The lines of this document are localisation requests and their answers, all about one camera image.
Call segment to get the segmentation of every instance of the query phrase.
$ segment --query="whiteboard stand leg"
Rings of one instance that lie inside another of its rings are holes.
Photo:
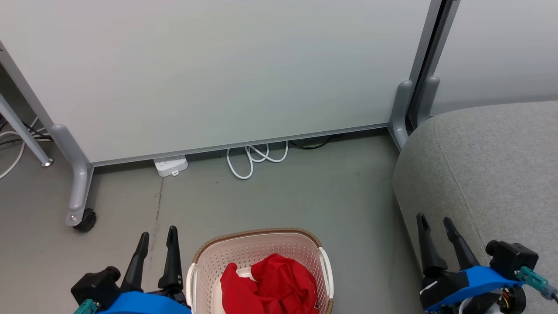
[[[37,156],[37,158],[41,161],[42,167],[48,167],[52,164],[52,158],[49,158],[43,149],[39,146],[37,141],[31,136],[25,125],[21,122],[21,120],[17,117],[16,113],[13,111],[12,107],[8,105],[4,96],[0,94],[0,113],[8,123],[12,126],[12,128],[20,135],[21,139],[25,142],[27,146],[31,149],[31,151]]]
[[[407,133],[407,126],[405,125],[405,117],[407,110],[411,103],[411,96],[413,95],[413,82],[404,80],[397,87],[395,94],[395,101],[393,101],[393,109],[391,111],[391,118],[387,126],[397,149],[401,151],[403,145],[409,138]]]
[[[83,218],[85,201],[89,194],[89,186],[91,185],[94,168],[85,157],[85,154],[74,140],[67,127],[54,124],[50,134],[74,171],[74,182],[71,187],[70,208],[66,215],[66,224],[71,227],[76,227]]]
[[[423,124],[426,120],[430,119],[430,111],[432,110],[432,104],[434,103],[434,97],[436,97],[438,85],[440,85],[439,77],[429,77],[425,80],[424,87],[422,89],[422,97],[418,99],[416,104],[417,127]]]

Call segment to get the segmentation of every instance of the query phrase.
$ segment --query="white power strip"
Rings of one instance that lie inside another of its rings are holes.
[[[186,156],[174,156],[166,158],[153,159],[155,163],[155,168],[157,172],[162,177],[172,175],[176,177],[182,170],[188,168],[188,161],[186,161]]]

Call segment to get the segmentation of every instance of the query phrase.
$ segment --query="white panel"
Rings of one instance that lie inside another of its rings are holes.
[[[105,161],[386,123],[430,0],[4,0],[0,40]]]
[[[435,75],[432,115],[558,99],[558,2],[462,0]]]

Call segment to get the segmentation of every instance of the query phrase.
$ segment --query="basket handle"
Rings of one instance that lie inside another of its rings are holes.
[[[330,299],[333,299],[333,271],[331,271],[331,264],[329,263],[328,254],[322,247],[319,247],[321,269],[324,272],[325,288]]]
[[[192,263],[190,268],[188,268],[188,273],[186,274],[186,303],[192,308],[192,313],[196,312],[196,307],[194,306],[194,298],[192,297],[192,291],[194,283],[192,282],[192,277],[194,275],[194,271],[196,268],[196,264]]]

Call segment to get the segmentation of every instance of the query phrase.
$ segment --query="gray upholstery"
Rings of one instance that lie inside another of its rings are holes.
[[[490,240],[539,253],[535,270],[558,286],[558,102],[502,104],[431,118],[401,151],[393,186],[420,260],[416,215],[423,212],[450,270],[459,268],[445,235],[449,216],[481,262]],[[526,288],[525,313],[556,303]]]

